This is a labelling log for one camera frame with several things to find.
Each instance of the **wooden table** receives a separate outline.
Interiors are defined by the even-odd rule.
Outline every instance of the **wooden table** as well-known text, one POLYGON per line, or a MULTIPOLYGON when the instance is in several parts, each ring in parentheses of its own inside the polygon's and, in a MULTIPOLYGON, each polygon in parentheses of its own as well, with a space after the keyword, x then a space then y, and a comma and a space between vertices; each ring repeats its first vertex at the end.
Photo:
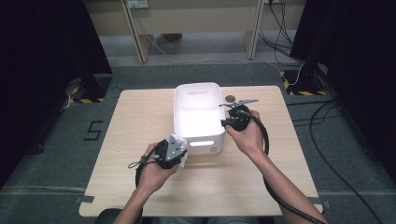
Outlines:
MULTIPOLYGON (((223 87, 222 96, 259 99, 248 105, 260 112, 270 139, 270 158, 307 197, 318 193, 278 87, 223 87)), ((123 91, 79 212, 96 217, 107 208, 122 208, 135 186, 135 170, 149 143, 167 139, 173 129, 173 89, 123 91)), ((316 204, 322 211, 321 204, 316 204)), ((226 134, 219 154, 189 156, 144 207, 146 217, 278 216, 262 175, 226 134)))

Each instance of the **handheld controller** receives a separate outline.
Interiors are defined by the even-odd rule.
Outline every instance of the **handheld controller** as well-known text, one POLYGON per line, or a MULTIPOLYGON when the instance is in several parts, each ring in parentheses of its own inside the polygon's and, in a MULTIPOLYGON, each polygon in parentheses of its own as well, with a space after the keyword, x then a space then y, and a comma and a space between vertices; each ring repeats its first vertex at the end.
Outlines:
POLYGON ((156 160, 163 169, 171 169, 174 165, 181 164, 181 158, 187 153, 187 149, 172 135, 169 137, 169 143, 163 139, 154 150, 159 156, 156 160))
POLYGON ((163 169, 171 169, 177 164, 181 164, 187 157, 187 141, 184 138, 171 134, 169 142, 163 139, 149 153, 144 154, 140 161, 132 162, 128 167, 130 169, 139 165, 143 168, 153 158, 163 169))
POLYGON ((257 101, 259 100, 243 100, 239 101, 238 103, 231 103, 229 105, 225 105, 231 108, 228 111, 230 117, 227 119, 222 119, 220 121, 221 126, 225 128, 227 125, 230 125, 238 132, 244 131, 248 126, 248 123, 250 122, 250 116, 247 116, 250 115, 250 110, 247 106, 245 106, 245 104, 257 101))

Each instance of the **person's left hand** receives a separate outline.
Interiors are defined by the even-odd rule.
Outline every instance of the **person's left hand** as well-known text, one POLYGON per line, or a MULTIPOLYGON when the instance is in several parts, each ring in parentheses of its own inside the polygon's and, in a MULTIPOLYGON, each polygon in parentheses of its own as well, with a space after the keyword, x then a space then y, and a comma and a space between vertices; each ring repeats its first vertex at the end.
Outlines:
MULTIPOLYGON (((155 146, 157 146, 157 143, 148 145, 146 153, 149 153, 155 146)), ((150 194, 160 189, 169 176, 177 171, 177 165, 171 169, 163 169, 157 162, 152 161, 155 160, 152 158, 148 159, 150 163, 143 168, 139 179, 139 185, 137 186, 140 189, 147 190, 150 194)))

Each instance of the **finger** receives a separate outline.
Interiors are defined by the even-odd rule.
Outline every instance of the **finger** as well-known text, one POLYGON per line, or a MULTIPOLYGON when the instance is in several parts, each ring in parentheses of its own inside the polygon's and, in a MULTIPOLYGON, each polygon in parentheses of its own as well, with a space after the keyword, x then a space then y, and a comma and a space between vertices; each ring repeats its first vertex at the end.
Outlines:
POLYGON ((148 145, 148 149, 146 149, 146 153, 149 153, 153 148, 157 146, 158 143, 151 143, 148 145))
POLYGON ((227 125, 227 126, 225 127, 225 129, 227 130, 227 133, 228 133, 231 137, 233 137, 233 136, 235 135, 235 133, 236 133, 236 130, 235 130, 233 127, 231 127, 230 125, 227 125))
POLYGON ((176 172, 177 172, 177 169, 178 169, 178 164, 174 165, 174 166, 171 168, 171 174, 170 174, 170 175, 173 175, 174 173, 176 173, 176 172))
POLYGON ((260 119, 260 113, 259 113, 258 111, 256 111, 256 110, 250 110, 250 113, 251 113, 252 116, 254 116, 254 117, 260 119))

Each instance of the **forearm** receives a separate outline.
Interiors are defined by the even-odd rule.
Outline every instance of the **forearm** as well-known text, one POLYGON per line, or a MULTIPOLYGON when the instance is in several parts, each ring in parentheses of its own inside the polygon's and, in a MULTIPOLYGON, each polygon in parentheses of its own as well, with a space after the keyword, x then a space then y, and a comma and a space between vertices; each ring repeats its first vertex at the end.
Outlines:
MULTIPOLYGON (((273 164, 268 156, 263 153, 248 155, 253 163, 259 168, 264 179, 274 191, 274 193, 290 206, 315 217, 323 222, 327 222, 318 209, 305 197, 305 195, 273 164)), ((281 206, 282 213, 288 223, 310 223, 294 215, 289 210, 281 206)))
POLYGON ((135 189, 114 223, 135 223, 150 195, 147 190, 135 189))

